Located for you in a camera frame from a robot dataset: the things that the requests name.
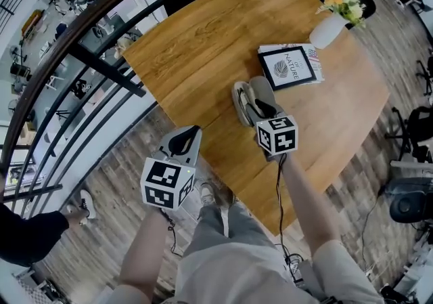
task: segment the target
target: person in black clothing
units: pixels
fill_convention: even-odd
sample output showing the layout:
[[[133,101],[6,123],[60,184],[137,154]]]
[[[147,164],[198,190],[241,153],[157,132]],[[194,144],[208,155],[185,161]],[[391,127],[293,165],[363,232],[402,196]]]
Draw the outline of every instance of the person in black clothing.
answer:
[[[78,209],[69,205],[66,215],[54,211],[23,219],[2,203],[5,178],[0,175],[0,180],[0,258],[9,263],[30,267],[48,255],[68,228],[96,218],[90,193],[81,190]]]

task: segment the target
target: wooden handrail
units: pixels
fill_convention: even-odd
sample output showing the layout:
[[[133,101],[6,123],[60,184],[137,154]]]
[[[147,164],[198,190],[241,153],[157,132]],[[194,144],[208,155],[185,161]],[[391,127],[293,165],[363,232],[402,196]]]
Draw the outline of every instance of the wooden handrail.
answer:
[[[42,92],[45,82],[55,72],[62,60],[68,54],[70,47],[89,31],[94,24],[102,19],[111,9],[123,0],[96,0],[78,16],[66,29],[62,36],[51,47],[50,52],[44,57],[41,64],[35,70],[21,98],[16,106],[7,130],[0,158],[0,173],[6,174],[12,160],[12,154],[20,136],[26,118],[32,110],[36,99]]]

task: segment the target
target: herringbone floor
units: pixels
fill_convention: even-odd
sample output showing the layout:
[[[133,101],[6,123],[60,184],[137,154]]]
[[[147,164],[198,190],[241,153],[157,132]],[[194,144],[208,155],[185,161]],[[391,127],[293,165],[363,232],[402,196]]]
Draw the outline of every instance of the herringbone floor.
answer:
[[[426,104],[424,87],[415,78],[415,62],[426,61],[430,44],[410,9],[401,10],[394,0],[374,1],[377,12],[368,19],[367,27],[352,32],[383,72],[391,96],[375,127],[325,197],[339,215],[343,242],[363,269],[371,269],[371,280],[379,288],[385,282],[392,284],[401,275],[416,231],[410,225],[393,222],[388,202],[380,198],[365,230],[366,264],[361,233],[380,186],[389,177],[401,175],[390,171],[388,163],[396,158],[398,146],[385,140],[384,133],[396,122],[392,106],[408,117],[413,108]],[[67,231],[51,254],[38,264],[38,269],[55,280],[74,303],[91,303],[104,286],[115,286],[122,258],[146,212],[139,189],[144,158],[172,128],[157,107],[113,148],[85,182],[95,198],[98,219]],[[221,185],[203,160],[199,169],[198,179]],[[199,209],[198,193],[194,192],[178,211],[178,251],[183,251],[191,240]],[[292,252],[308,257],[297,222],[283,234]],[[167,238],[157,289],[161,297],[173,289],[175,281],[179,259],[169,251],[172,242],[172,238]]]

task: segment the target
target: gray shorts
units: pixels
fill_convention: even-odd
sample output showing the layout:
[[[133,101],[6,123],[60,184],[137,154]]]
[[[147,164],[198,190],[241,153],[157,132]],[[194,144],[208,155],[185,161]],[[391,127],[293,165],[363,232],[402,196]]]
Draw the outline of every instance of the gray shorts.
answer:
[[[217,205],[212,204],[202,207],[200,210],[199,223],[191,244],[183,256],[186,257],[196,251],[229,242],[275,248],[257,222],[239,203],[235,203],[229,208],[229,236],[226,237],[221,210]]]

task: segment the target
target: wooden table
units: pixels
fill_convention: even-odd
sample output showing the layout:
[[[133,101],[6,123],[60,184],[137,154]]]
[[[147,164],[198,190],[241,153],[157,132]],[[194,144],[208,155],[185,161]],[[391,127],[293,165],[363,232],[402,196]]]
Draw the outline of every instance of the wooden table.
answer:
[[[259,45],[308,43],[329,13],[319,0],[197,0],[146,33],[124,54],[173,122],[203,128],[201,155],[274,234],[277,165],[241,126],[231,100],[236,81],[262,74]],[[280,90],[299,126],[296,158],[324,192],[373,127],[388,98],[376,67],[344,29],[319,51],[325,82]],[[295,214],[283,189],[283,226]]]

